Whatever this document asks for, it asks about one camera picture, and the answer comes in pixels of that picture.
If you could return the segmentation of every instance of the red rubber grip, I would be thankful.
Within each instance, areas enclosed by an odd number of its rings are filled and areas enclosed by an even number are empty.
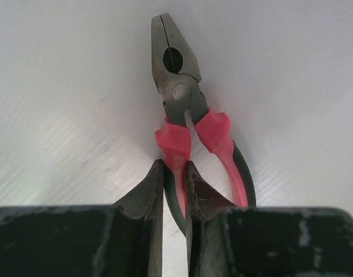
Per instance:
[[[184,167],[190,158],[190,130],[171,124],[165,118],[162,128],[155,131],[155,138],[157,146],[164,152],[164,163],[174,175],[176,196],[185,217]]]
[[[230,120],[225,113],[208,113],[194,126],[197,134],[210,153],[223,164],[230,181],[233,203],[247,207],[247,194],[242,177],[233,161],[234,143],[229,135]]]

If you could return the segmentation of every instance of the white surface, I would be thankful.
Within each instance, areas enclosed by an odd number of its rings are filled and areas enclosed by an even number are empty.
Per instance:
[[[259,205],[353,215],[353,1],[0,1],[0,205],[111,203],[161,157],[151,17],[169,12],[232,120]],[[229,196],[193,132],[192,160]],[[186,276],[165,209],[164,276]]]

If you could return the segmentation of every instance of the metal jaw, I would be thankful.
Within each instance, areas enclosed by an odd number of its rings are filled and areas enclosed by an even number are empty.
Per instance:
[[[169,14],[152,18],[151,29],[152,75],[167,118],[185,126],[184,113],[189,111],[196,123],[208,111],[196,57]]]

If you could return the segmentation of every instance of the pliers handle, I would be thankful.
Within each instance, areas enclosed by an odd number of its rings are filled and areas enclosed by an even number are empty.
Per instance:
[[[256,206],[253,180],[241,152],[231,139],[230,120],[225,113],[211,109],[195,124],[197,134],[210,153],[223,164],[230,181],[233,203],[240,207]],[[190,159],[191,139],[187,127],[171,124],[165,118],[163,127],[155,132],[156,142],[164,152],[164,163],[171,170],[165,182],[166,199],[174,220],[185,234],[185,180],[184,168]]]

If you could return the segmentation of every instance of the black metal jaw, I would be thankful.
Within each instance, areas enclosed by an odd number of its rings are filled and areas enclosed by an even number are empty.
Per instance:
[[[353,219],[334,208],[238,208],[185,168],[190,277],[353,276]]]
[[[163,173],[113,205],[0,208],[0,276],[161,276]]]

